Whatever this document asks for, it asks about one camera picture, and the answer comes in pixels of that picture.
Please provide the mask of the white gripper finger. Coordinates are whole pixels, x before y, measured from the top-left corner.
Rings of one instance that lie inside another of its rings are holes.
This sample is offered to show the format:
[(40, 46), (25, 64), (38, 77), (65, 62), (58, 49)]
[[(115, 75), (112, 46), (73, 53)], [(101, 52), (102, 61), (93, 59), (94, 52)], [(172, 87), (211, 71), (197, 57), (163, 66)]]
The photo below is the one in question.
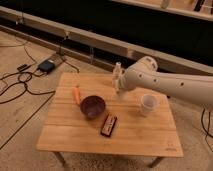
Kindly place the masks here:
[(114, 81), (114, 88), (115, 88), (116, 94), (118, 94), (119, 93), (119, 81), (118, 80)]

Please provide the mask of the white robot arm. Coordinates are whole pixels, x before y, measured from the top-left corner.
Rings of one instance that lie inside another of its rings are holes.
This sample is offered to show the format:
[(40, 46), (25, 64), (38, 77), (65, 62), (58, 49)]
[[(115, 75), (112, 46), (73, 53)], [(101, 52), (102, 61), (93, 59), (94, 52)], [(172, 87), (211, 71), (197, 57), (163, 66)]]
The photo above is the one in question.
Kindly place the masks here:
[(141, 58), (118, 76), (116, 91), (151, 89), (213, 111), (213, 76), (162, 73), (157, 67), (154, 58)]

